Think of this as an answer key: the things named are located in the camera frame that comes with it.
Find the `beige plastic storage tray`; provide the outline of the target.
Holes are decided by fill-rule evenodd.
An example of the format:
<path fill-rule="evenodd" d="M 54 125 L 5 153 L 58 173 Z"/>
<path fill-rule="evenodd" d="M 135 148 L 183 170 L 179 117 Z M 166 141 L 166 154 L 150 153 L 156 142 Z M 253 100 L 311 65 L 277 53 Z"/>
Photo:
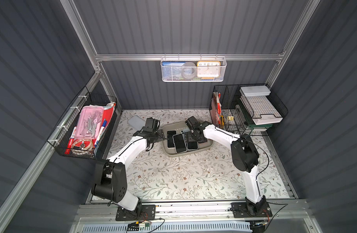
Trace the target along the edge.
<path fill-rule="evenodd" d="M 188 128 L 188 126 L 185 124 L 185 121 L 180 121 L 180 122 L 164 125 L 162 130 L 163 130 L 164 137 L 167 139 L 167 131 L 176 131 L 176 134 L 182 134 L 181 130 L 186 129 L 186 128 Z M 194 140 L 192 140 L 191 132 L 187 132 L 187 133 L 183 134 L 183 136 L 184 136 L 186 145 L 187 145 L 187 142 L 189 142 L 189 141 L 195 142 Z M 179 157 L 179 156 L 184 156 L 184 155 L 190 155 L 190 154 L 193 154 L 196 152 L 209 150 L 213 146 L 213 141 L 208 139 L 207 142 L 198 144 L 198 145 L 199 145 L 199 147 L 197 150 L 188 150 L 187 149 L 187 152 L 177 154 L 175 151 L 175 148 L 167 148 L 167 140 L 162 142 L 163 150 L 167 156 Z"/>

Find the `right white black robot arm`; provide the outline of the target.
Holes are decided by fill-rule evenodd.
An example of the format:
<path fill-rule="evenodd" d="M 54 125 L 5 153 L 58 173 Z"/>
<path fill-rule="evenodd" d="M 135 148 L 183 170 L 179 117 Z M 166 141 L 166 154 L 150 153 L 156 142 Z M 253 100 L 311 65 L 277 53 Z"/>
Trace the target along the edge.
<path fill-rule="evenodd" d="M 251 216 L 262 213 L 266 197 L 260 193 L 257 180 L 260 155 L 251 138 L 246 134 L 230 133 L 207 121 L 201 123 L 195 117 L 187 119 L 185 124 L 191 130 L 193 140 L 210 139 L 231 151 L 232 162 L 244 180 L 247 212 Z"/>

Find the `black phone pink case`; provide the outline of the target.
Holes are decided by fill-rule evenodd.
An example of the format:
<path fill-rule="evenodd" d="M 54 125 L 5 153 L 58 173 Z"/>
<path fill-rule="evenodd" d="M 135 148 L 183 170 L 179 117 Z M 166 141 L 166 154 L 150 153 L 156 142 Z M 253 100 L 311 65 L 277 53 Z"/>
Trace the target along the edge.
<path fill-rule="evenodd" d="M 187 146 L 183 134 L 174 135 L 173 142 L 177 154 L 187 152 Z"/>
<path fill-rule="evenodd" d="M 187 149 L 188 150 L 197 150 L 199 147 L 197 142 L 187 142 Z"/>

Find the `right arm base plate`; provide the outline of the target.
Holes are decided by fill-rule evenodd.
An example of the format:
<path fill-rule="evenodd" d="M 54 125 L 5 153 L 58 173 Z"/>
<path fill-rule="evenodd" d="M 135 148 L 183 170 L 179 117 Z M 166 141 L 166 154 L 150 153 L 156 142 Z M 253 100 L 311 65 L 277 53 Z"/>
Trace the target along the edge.
<path fill-rule="evenodd" d="M 253 203 L 231 203 L 230 211 L 234 218 L 252 217 L 272 217 L 273 213 L 268 203 L 264 202 L 261 206 L 254 206 Z"/>

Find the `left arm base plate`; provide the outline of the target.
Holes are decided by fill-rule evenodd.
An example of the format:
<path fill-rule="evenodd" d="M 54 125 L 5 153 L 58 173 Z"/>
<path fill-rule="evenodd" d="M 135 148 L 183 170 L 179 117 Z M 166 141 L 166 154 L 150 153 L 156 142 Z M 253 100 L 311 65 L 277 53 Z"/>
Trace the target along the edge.
<path fill-rule="evenodd" d="M 144 221 L 154 220 L 156 214 L 155 205 L 139 205 L 134 211 L 118 208 L 116 221 Z"/>

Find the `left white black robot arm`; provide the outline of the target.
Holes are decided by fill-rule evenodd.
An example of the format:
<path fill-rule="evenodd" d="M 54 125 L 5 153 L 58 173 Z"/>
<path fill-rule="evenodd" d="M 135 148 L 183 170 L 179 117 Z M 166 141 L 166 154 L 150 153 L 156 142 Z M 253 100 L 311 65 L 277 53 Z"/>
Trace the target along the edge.
<path fill-rule="evenodd" d="M 159 129 L 160 121 L 152 117 L 145 126 L 133 134 L 131 140 L 109 159 L 97 161 L 91 193 L 128 210 L 138 210 L 140 199 L 127 190 L 127 169 L 138 155 L 153 149 L 155 143 L 164 141 Z"/>

